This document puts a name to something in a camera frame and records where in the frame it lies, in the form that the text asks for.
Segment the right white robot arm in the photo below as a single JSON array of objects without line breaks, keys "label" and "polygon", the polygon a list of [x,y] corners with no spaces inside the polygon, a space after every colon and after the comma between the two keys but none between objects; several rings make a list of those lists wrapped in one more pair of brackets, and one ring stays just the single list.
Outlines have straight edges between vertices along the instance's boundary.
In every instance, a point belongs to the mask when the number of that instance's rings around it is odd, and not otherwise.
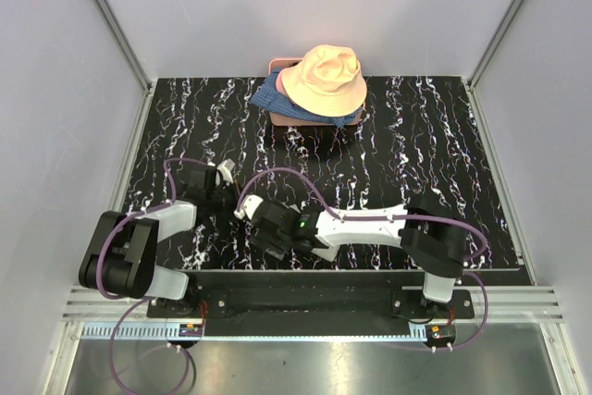
[{"label": "right white robot arm", "polygon": [[295,250],[332,262],[346,244],[403,250],[424,271],[420,306],[435,318],[453,306],[453,287],[467,260],[468,235],[478,234],[457,218],[437,215],[423,198],[379,209],[299,211],[250,194],[236,216],[253,225],[251,245],[279,260]]}]

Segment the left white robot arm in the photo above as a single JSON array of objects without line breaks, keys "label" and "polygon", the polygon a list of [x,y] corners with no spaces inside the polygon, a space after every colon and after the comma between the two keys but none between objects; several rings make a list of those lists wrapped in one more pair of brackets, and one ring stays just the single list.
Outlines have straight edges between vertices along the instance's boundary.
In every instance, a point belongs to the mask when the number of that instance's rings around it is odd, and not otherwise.
[{"label": "left white robot arm", "polygon": [[171,200],[129,215],[101,214],[80,265],[82,287],[107,299],[158,298],[181,317],[193,315],[200,295],[189,276],[156,264],[158,244],[212,219],[233,216],[238,186],[234,163],[199,165],[190,179],[171,186]]}]

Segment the blue patterned cloth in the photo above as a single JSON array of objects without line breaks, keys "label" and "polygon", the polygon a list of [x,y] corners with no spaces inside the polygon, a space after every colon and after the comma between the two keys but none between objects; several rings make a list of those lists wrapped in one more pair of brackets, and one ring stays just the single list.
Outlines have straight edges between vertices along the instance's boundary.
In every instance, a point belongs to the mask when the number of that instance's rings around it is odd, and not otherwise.
[{"label": "blue patterned cloth", "polygon": [[274,70],[251,98],[251,103],[269,113],[271,122],[277,127],[318,127],[329,126],[345,128],[356,125],[364,110],[364,105],[354,113],[344,117],[324,117],[311,113],[294,104],[288,96],[277,89],[279,70]]}]

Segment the pink plastic tray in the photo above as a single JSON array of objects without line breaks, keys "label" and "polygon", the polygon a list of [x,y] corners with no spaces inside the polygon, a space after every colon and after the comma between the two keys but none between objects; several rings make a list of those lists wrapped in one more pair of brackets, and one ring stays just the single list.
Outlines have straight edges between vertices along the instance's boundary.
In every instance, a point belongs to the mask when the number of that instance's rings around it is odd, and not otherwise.
[{"label": "pink plastic tray", "polygon": [[[291,68],[293,66],[296,66],[300,61],[301,61],[301,59],[299,57],[297,57],[297,58],[275,58],[269,63],[268,71],[269,71],[269,73],[272,73],[275,69],[278,69],[279,71],[281,71],[285,68]],[[276,90],[279,93],[282,93],[282,94],[285,93],[280,74],[277,75]],[[365,105],[362,105],[362,107],[358,110],[357,114],[355,115],[354,120],[352,122],[350,122],[349,124],[347,124],[347,126],[357,125],[358,122],[361,120],[364,110],[365,110]],[[269,113],[269,116],[270,116],[272,124],[277,127],[327,127],[328,126],[328,123],[319,123],[319,122],[313,122],[310,120],[302,120],[302,119],[296,119],[293,117],[285,117],[283,115],[279,115],[276,113]]]}]

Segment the peach bucket hat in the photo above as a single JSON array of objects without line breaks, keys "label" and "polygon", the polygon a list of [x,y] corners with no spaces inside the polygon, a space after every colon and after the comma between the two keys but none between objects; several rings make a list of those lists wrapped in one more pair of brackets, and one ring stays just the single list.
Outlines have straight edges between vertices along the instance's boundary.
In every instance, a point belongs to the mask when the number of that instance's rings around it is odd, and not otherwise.
[{"label": "peach bucket hat", "polygon": [[323,117],[356,113],[367,95],[362,64],[350,47],[318,45],[279,78],[294,104]]}]

